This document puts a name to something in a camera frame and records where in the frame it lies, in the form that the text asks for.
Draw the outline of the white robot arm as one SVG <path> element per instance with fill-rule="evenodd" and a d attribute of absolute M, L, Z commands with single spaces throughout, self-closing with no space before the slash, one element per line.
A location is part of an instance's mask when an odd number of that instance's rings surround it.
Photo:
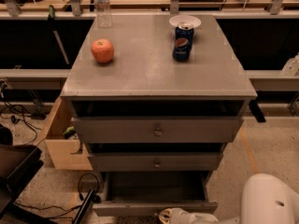
<path fill-rule="evenodd" d="M 166 208 L 159 219 L 163 224 L 299 224 L 299 194 L 272 175 L 257 174 L 243 188 L 238 217 L 218 220 L 208 213 Z"/>

